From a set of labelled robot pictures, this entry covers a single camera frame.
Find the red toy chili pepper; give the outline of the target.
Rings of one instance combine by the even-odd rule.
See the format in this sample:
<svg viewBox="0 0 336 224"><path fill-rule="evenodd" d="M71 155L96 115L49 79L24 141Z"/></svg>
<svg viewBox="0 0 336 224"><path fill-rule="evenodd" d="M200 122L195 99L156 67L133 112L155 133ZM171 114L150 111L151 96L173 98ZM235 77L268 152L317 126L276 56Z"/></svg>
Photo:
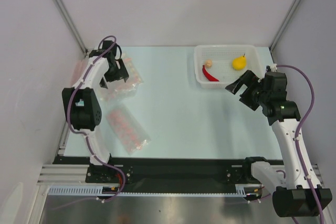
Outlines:
<svg viewBox="0 0 336 224"><path fill-rule="evenodd" d="M206 66L205 66L205 65L202 66L202 73L203 73L204 77L205 77L209 82L219 82L218 79L216 79L215 77L213 77L213 76L206 70Z"/></svg>

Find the clear strawberry zip bag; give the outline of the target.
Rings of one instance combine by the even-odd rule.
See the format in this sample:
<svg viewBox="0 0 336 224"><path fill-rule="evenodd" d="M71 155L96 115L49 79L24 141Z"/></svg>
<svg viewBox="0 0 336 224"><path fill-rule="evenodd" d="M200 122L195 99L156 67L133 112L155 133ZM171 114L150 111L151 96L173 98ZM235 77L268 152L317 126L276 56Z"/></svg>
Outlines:
<svg viewBox="0 0 336 224"><path fill-rule="evenodd" d="M104 102L120 102L124 99L135 96L140 84L143 83L143 79L133 64L133 61L127 54L123 53L121 58L128 71L129 77L127 81L118 80L114 82L108 82L107 89L101 88L98 91L99 98Z"/></svg>

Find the beige toy mushroom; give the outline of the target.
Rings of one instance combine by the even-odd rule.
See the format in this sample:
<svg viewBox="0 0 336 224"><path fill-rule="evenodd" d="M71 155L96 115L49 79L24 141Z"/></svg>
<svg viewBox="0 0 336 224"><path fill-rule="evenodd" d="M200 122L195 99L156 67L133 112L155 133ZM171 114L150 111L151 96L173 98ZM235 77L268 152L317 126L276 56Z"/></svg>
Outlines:
<svg viewBox="0 0 336 224"><path fill-rule="evenodd" d="M212 60L209 59L209 60L206 60L206 61L205 61L205 67L206 67L206 68L211 68L212 65L213 65Z"/></svg>

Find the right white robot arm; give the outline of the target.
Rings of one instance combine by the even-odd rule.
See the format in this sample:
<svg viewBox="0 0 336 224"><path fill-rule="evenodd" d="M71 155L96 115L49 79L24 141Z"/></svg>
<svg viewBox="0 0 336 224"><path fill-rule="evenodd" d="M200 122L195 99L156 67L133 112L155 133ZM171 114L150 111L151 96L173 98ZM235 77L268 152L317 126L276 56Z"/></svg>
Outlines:
<svg viewBox="0 0 336 224"><path fill-rule="evenodd" d="M246 89L239 100L254 111L262 108L278 141L286 174L282 177L265 158L251 157L242 169L243 179L261 182L271 194L278 216L318 216L323 223L323 210L331 202L332 192L322 187L310 163L301 133L303 120L296 103L287 100L286 75L267 71L259 79L247 70L225 89L236 94L242 86Z"/></svg>

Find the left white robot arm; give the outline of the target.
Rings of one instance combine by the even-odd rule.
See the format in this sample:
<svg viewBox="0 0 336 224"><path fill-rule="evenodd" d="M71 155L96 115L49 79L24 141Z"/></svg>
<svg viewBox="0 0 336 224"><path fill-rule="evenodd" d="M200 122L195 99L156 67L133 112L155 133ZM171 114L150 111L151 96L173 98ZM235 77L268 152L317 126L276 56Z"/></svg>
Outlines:
<svg viewBox="0 0 336 224"><path fill-rule="evenodd" d="M102 109L96 90L107 89L109 82L127 82L128 79L122 49L116 37L110 35L89 53L87 66L75 84L64 88L61 93L68 127L73 134L84 138L90 153L89 161L94 166L100 166L97 176L104 182L112 181L118 169L108 163L111 155L99 129Z"/></svg>

